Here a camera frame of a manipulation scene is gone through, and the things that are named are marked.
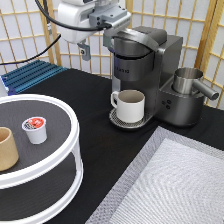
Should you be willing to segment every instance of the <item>wooden cup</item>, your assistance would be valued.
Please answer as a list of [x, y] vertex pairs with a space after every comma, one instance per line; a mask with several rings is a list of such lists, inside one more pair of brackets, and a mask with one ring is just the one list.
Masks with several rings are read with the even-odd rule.
[[14, 166], [19, 159], [12, 131], [0, 127], [0, 171]]

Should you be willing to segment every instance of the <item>cable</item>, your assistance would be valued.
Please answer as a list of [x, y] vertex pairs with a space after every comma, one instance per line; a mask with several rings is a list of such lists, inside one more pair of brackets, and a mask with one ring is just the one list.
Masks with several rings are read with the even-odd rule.
[[0, 64], [0, 65], [14, 65], [14, 64], [21, 64], [21, 63], [25, 63], [25, 62], [31, 61], [31, 60], [33, 60], [34, 58], [37, 58], [37, 57], [39, 57], [40, 55], [44, 54], [46, 51], [48, 51], [48, 49], [50, 49], [53, 45], [55, 45], [55, 44], [58, 42], [58, 40], [59, 40], [60, 38], [61, 38], [61, 34], [60, 34], [60, 35], [57, 37], [57, 39], [55, 39], [55, 41], [52, 42], [52, 44], [51, 44], [49, 47], [47, 47], [43, 52], [41, 52], [40, 54], [38, 54], [38, 55], [36, 55], [36, 56], [34, 56], [34, 57], [32, 57], [32, 58], [26, 59], [26, 60], [24, 60], [24, 61], [15, 61], [15, 62], [2, 63], [2, 64]]
[[51, 18], [43, 9], [43, 7], [41, 6], [40, 2], [38, 0], [35, 0], [38, 8], [40, 9], [40, 11], [44, 14], [44, 16], [49, 19], [52, 23], [55, 23], [58, 26], [62, 26], [66, 29], [70, 29], [70, 30], [76, 30], [76, 31], [85, 31], [85, 32], [89, 32], [89, 31], [102, 31], [104, 29], [110, 29], [112, 27], [111, 24], [101, 24], [101, 26], [98, 27], [93, 27], [93, 28], [82, 28], [82, 27], [75, 27], [75, 26], [69, 26], [67, 24], [61, 23], [53, 18]]

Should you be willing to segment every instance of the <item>grid wall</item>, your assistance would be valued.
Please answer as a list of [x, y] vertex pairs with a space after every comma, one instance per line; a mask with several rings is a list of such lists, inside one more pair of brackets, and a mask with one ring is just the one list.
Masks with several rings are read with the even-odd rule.
[[[46, 48], [42, 20], [33, 0], [0, 1], [0, 63], [24, 60]], [[39, 59], [53, 62], [49, 58], [49, 52]], [[23, 65], [0, 66], [0, 75]]]
[[[61, 0], [47, 0], [49, 13], [57, 19]], [[213, 9], [217, 0], [126, 0], [132, 13], [130, 28], [139, 25], [166, 29], [168, 34], [184, 37], [179, 66], [194, 67], [196, 58], [203, 55], [202, 37], [207, 38]], [[49, 36], [46, 20], [40, 14], [34, 0], [0, 1], [0, 61], [9, 62], [29, 58], [41, 52], [55, 39], [60, 29], [52, 24], [53, 37]], [[87, 42], [91, 46], [92, 59], [83, 61], [77, 45], [62, 38], [41, 60], [56, 62], [68, 68], [81, 69], [93, 74], [111, 77], [110, 52], [103, 47], [102, 33], [96, 33]], [[0, 74], [21, 65], [0, 66]]]
[[221, 95], [216, 101], [207, 100], [207, 105], [224, 110], [224, 0], [217, 3], [202, 69], [204, 82]]

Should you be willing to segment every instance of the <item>black table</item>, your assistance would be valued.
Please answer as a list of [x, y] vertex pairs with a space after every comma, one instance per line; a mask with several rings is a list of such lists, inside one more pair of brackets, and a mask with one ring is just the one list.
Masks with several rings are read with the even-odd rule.
[[63, 100], [74, 109], [81, 127], [82, 185], [74, 200], [48, 223], [85, 223], [158, 126], [224, 149], [224, 111], [204, 106], [201, 121], [192, 128], [153, 120], [141, 130], [124, 132], [109, 121], [111, 89], [111, 80], [71, 69], [23, 92]]

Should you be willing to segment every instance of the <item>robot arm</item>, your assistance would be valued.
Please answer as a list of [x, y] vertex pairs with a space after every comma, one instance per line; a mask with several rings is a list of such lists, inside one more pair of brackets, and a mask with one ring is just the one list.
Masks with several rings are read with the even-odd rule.
[[[110, 47], [111, 37], [125, 29], [131, 21], [131, 14], [119, 5], [118, 0], [62, 0], [58, 7], [58, 19], [61, 23], [93, 28], [108, 24], [104, 29], [104, 46]], [[81, 32], [60, 28], [62, 38], [78, 44], [84, 60], [90, 60], [90, 47], [85, 44], [86, 38], [97, 31]]]

